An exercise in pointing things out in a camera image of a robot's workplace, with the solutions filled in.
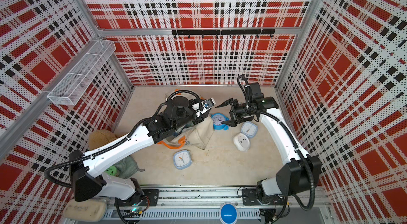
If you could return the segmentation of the blue round twin-bell alarm clock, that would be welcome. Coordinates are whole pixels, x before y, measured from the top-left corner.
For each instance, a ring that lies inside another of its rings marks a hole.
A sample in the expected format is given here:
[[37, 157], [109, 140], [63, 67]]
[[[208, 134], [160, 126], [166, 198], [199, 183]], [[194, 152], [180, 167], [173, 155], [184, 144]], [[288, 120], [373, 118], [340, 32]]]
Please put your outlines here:
[[225, 115], [223, 115], [221, 113], [214, 113], [211, 115], [211, 118], [213, 120], [214, 130], [228, 130], [229, 129], [228, 125], [223, 124], [223, 122], [229, 120], [229, 118], [226, 117]]

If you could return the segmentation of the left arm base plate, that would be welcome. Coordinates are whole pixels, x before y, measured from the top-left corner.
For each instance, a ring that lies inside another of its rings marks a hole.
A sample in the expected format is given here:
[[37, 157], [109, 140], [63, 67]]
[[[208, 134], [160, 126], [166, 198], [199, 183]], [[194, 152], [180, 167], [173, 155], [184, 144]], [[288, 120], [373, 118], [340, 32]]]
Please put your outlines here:
[[156, 206], [159, 199], [160, 190], [147, 189], [142, 192], [136, 191], [127, 200], [116, 199], [114, 206], [131, 207], [131, 206]]

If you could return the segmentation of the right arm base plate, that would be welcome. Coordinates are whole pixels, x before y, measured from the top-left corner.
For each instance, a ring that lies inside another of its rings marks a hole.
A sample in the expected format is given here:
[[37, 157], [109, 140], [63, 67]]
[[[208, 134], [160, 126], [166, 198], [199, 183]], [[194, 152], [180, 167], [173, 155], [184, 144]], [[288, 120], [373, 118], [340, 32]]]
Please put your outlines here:
[[243, 188], [240, 194], [244, 206], [282, 206], [285, 202], [279, 195], [260, 196], [256, 189]]

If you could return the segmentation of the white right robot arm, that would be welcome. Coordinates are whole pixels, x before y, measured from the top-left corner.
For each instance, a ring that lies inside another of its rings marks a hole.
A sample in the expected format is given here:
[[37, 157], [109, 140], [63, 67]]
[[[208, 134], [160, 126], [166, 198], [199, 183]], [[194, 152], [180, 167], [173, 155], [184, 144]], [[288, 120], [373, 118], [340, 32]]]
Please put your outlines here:
[[317, 156], [311, 156], [298, 142], [287, 125], [277, 101], [265, 97], [258, 83], [241, 87], [244, 102], [230, 98], [220, 107], [230, 106], [230, 119], [225, 125], [236, 127], [257, 119], [270, 133], [283, 166], [274, 177], [263, 179], [256, 185], [257, 199], [262, 204], [270, 203], [278, 196], [284, 201], [292, 196], [298, 205], [310, 211], [315, 204], [316, 187], [321, 174], [322, 163]]

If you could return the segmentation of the light blue square alarm clock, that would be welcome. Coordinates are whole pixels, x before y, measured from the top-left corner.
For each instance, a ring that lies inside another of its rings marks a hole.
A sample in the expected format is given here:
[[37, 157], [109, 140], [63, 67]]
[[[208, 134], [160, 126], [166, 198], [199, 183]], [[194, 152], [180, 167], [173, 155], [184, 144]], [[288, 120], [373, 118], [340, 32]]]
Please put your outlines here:
[[177, 170], [184, 170], [192, 165], [191, 154], [188, 150], [182, 150], [173, 155], [173, 163]]

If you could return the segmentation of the white oval clock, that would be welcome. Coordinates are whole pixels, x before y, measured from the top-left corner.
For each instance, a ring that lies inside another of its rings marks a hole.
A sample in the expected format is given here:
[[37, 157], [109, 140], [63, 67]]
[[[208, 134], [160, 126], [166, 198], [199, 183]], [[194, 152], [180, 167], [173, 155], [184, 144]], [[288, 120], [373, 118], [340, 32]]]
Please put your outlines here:
[[235, 135], [233, 138], [233, 143], [241, 152], [247, 152], [250, 149], [250, 140], [245, 134], [239, 133]]

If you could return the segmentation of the beige canvas bag orange handles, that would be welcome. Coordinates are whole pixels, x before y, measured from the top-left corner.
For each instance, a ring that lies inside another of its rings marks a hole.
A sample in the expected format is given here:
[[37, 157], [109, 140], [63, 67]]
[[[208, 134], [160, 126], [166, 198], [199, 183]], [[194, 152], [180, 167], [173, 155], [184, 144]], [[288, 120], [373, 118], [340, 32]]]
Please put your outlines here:
[[[198, 104], [194, 104], [192, 108], [197, 111], [199, 107], [199, 113], [203, 115], [203, 122], [196, 125], [189, 122], [180, 129], [173, 129], [166, 125], [163, 119], [159, 117], [159, 113], [165, 110], [166, 100], [168, 98], [171, 99], [176, 95], [184, 96], [189, 100], [197, 99]], [[191, 90], [178, 89], [173, 93], [170, 93], [166, 96], [165, 101], [160, 104], [153, 115], [154, 124], [159, 129], [158, 133], [153, 136], [155, 143], [158, 145], [164, 145], [169, 149], [180, 149], [185, 145], [192, 145], [204, 150], [214, 132], [214, 129], [210, 125], [213, 120], [209, 117], [210, 110], [214, 104], [214, 100], [203, 99], [199, 94]]]

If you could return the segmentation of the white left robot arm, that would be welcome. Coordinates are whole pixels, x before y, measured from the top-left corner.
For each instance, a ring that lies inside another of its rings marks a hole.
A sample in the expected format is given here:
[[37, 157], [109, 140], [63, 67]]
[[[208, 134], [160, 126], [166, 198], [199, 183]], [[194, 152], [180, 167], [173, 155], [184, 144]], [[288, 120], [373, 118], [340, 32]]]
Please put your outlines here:
[[71, 188], [74, 199], [83, 202], [96, 196], [115, 198], [120, 206], [132, 206], [145, 199], [138, 181], [119, 178], [106, 170], [133, 153], [161, 142], [188, 123], [199, 124], [215, 105], [213, 99], [203, 100], [183, 96], [184, 90], [172, 93], [149, 118], [137, 122], [132, 130], [96, 150], [76, 150], [69, 161], [44, 171], [49, 181]]

